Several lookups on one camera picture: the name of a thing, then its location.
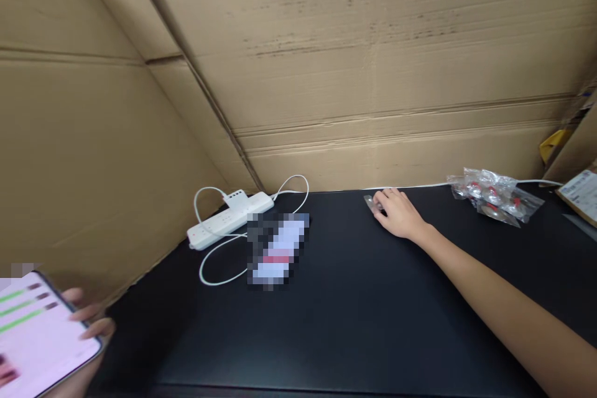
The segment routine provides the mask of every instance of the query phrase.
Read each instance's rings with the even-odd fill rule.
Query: plastic bag
[[[465,168],[465,186],[471,198],[481,199],[483,188],[479,183],[480,170]]]
[[[469,198],[464,176],[448,176],[446,181],[451,186],[454,199],[464,200]]]
[[[469,194],[476,199],[501,206],[510,200],[517,180],[489,170],[465,168],[465,182]]]
[[[523,223],[528,223],[530,217],[541,207],[545,201],[520,188],[512,191],[510,199],[500,207]]]
[[[521,225],[518,223],[515,217],[506,213],[504,210],[500,210],[495,205],[487,202],[485,199],[477,200],[477,212],[482,215],[488,216],[506,224],[510,224],[514,227],[520,228]]]

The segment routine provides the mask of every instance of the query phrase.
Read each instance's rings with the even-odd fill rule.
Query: black desk surface
[[[517,229],[477,214],[448,187],[411,188],[421,215],[597,346],[597,244],[554,193]],[[312,193],[305,252],[287,290],[244,277],[206,287],[207,251],[183,242],[110,310],[118,330],[92,391],[159,396],[292,392],[544,396],[417,246],[383,230],[362,191]],[[275,211],[303,195],[281,195]],[[217,250],[204,275],[246,267],[246,241]]]

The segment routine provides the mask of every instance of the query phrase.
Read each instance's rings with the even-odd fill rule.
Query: yellow object
[[[539,154],[543,159],[543,163],[547,163],[547,159],[549,159],[553,148],[568,141],[571,133],[572,132],[567,129],[560,129],[559,131],[555,131],[539,145]]]

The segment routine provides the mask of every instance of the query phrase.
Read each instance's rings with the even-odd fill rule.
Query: smartphone
[[[0,398],[35,398],[84,366],[101,340],[79,337],[71,306],[42,274],[32,271],[0,290]]]

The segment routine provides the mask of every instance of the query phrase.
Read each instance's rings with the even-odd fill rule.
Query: white power strip
[[[206,247],[223,238],[223,236],[219,235],[227,235],[245,225],[247,223],[247,215],[251,213],[263,213],[272,208],[274,201],[264,192],[259,192],[248,198],[248,201],[243,205],[242,208],[228,208],[203,221],[201,224],[191,227],[187,230],[188,246],[191,249],[204,250]],[[205,228],[217,234],[211,234]]]

